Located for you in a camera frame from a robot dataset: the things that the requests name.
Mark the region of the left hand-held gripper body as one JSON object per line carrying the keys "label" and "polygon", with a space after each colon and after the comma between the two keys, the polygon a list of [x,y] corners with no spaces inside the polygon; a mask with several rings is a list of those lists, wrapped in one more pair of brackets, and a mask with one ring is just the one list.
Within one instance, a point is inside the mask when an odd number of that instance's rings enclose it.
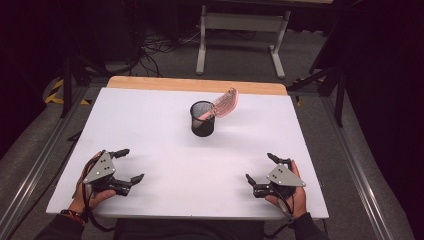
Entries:
{"label": "left hand-held gripper body", "polygon": [[132,184],[114,178],[116,168],[113,159],[109,151],[103,150],[83,177],[83,183],[88,184],[94,192],[114,190],[118,195],[127,196]]}

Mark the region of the person's right hand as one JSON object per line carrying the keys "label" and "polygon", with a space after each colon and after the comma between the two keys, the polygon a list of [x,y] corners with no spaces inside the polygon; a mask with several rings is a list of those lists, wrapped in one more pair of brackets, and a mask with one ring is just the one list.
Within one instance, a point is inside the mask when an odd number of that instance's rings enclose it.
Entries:
{"label": "person's right hand", "polygon": [[[278,198],[272,195],[265,197],[265,200],[273,204],[277,208],[280,207]],[[302,215],[307,213],[306,207],[306,193],[303,187],[297,187],[293,196],[287,199],[287,203],[292,210],[292,215],[294,219],[300,218]]]}

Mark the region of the person's dark lap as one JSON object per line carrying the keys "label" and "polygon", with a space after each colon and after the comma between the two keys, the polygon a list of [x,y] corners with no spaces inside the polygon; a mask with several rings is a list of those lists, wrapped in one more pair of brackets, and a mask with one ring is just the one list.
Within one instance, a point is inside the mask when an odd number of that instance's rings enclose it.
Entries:
{"label": "person's dark lap", "polygon": [[263,240],[264,222],[118,219],[113,240]]}

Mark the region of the black mesh pen holder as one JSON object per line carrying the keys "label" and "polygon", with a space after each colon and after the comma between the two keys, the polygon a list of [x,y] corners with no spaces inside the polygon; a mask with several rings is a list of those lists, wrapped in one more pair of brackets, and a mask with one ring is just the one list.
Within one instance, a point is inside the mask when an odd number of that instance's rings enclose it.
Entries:
{"label": "black mesh pen holder", "polygon": [[191,130],[198,137],[207,137],[214,132],[215,116],[209,114],[213,104],[197,101],[190,108]]}

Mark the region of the wooden table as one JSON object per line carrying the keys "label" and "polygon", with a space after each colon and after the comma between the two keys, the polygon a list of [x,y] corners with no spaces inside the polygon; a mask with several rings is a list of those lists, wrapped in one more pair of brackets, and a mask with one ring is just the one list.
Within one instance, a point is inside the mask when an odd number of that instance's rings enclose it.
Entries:
{"label": "wooden table", "polygon": [[216,93],[224,93],[233,87],[242,94],[288,95],[286,87],[280,83],[257,83],[206,79],[113,76],[109,79],[107,87]]}

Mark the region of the pink hairbrush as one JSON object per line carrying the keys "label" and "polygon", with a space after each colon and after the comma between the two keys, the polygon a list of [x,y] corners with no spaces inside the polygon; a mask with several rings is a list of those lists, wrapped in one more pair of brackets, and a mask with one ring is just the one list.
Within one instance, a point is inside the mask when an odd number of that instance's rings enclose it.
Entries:
{"label": "pink hairbrush", "polygon": [[233,111],[238,102],[238,91],[231,87],[226,93],[217,98],[213,103],[212,107],[209,108],[205,113],[200,115],[194,122],[194,127],[199,127],[204,121],[210,117],[222,118]]}

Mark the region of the person's left hand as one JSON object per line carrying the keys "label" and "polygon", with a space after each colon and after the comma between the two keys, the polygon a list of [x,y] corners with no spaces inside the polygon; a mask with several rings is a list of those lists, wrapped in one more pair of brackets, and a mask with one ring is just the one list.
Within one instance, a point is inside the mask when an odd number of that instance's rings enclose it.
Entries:
{"label": "person's left hand", "polygon": [[83,214],[88,209],[95,209],[101,202],[116,195],[114,190],[105,190],[103,192],[91,192],[90,188],[83,185],[85,170],[82,170],[77,187],[73,195],[73,200],[68,207],[71,213]]}

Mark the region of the white table mat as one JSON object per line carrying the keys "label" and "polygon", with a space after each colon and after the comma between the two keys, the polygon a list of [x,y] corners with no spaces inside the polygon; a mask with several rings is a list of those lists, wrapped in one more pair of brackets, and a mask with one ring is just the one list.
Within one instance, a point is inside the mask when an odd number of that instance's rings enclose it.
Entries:
{"label": "white table mat", "polygon": [[103,202],[105,217],[256,219],[282,218],[275,206],[254,197],[247,180],[267,180],[270,154],[293,159],[306,184],[307,209],[328,210],[292,100],[281,95],[242,94],[214,132],[191,131],[190,107],[213,100],[207,92],[104,88],[48,203],[47,213],[67,208],[86,162],[101,150],[128,150],[115,160],[115,176],[141,175],[125,197]]}

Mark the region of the black metal stand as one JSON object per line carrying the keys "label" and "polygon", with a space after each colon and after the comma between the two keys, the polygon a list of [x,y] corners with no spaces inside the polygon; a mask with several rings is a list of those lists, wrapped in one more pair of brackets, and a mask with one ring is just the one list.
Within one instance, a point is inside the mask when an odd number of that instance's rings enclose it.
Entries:
{"label": "black metal stand", "polygon": [[77,54],[70,54],[63,60],[62,77],[63,77],[63,94],[64,103],[62,107],[61,117],[68,115],[72,108],[72,80],[75,80],[78,86],[87,87],[91,83],[91,77],[87,68],[94,70],[101,77],[110,78],[112,73],[105,67],[100,67],[89,60]]}
{"label": "black metal stand", "polygon": [[323,82],[319,85],[317,89],[317,93],[319,96],[329,97],[332,91],[334,89],[337,89],[336,102],[334,107],[334,117],[337,125],[339,127],[342,127],[342,112],[346,88],[346,79],[344,72],[340,67],[330,67],[324,70],[320,70],[317,73],[314,73],[303,80],[294,82],[292,85],[287,87],[287,91],[297,92],[301,88],[312,84],[313,82],[316,82],[320,79],[322,79]]}

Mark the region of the grey metal desk frame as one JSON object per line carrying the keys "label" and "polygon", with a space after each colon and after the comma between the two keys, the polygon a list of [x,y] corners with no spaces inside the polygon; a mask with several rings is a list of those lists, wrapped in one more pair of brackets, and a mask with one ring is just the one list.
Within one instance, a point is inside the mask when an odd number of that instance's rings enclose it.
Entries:
{"label": "grey metal desk frame", "polygon": [[204,73],[207,29],[273,32],[276,34],[276,41],[273,45],[270,45],[268,49],[277,77],[284,79],[286,74],[281,63],[279,52],[290,16],[290,11],[285,11],[281,16],[213,13],[209,12],[207,7],[203,5],[200,17],[200,45],[198,49],[196,74],[202,75]]}

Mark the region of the aluminium floor rail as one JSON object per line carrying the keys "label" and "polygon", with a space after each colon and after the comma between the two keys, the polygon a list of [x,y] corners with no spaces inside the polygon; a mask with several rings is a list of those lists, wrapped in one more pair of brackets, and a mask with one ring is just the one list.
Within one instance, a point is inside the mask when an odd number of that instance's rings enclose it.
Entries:
{"label": "aluminium floor rail", "polygon": [[354,157],[349,141],[346,138],[345,131],[338,125],[335,117],[335,107],[332,101],[324,97],[321,99],[322,105],[325,109],[327,117],[331,122],[331,125],[335,131],[339,143],[345,154],[347,168],[354,181],[355,187],[361,199],[362,205],[364,206],[365,212],[368,216],[370,224],[375,232],[378,240],[393,240],[393,236],[386,224],[386,221],[382,215],[381,209],[374,195],[374,192],[363,172],[360,162]]}
{"label": "aluminium floor rail", "polygon": [[64,117],[60,117],[57,121],[52,134],[48,138],[46,144],[43,146],[41,153],[36,158],[35,162],[31,164],[31,169],[20,184],[19,189],[10,203],[8,209],[5,211],[2,219],[0,220],[0,240],[6,240],[12,229],[18,222],[18,219],[24,210],[32,192],[34,191],[42,173],[44,172],[50,158],[55,151],[58,141],[63,135],[74,112],[78,108],[80,102],[83,100],[88,87],[79,87],[74,96],[69,100],[70,107]]}

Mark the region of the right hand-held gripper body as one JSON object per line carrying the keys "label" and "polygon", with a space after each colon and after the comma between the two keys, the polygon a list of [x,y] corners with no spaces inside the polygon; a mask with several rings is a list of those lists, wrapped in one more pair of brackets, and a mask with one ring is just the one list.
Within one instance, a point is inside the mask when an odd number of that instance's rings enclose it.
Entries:
{"label": "right hand-held gripper body", "polygon": [[305,187],[306,183],[293,173],[290,167],[278,164],[268,175],[267,184],[258,184],[252,181],[253,195],[256,198],[265,198],[268,195],[280,199],[291,197],[297,187]]}

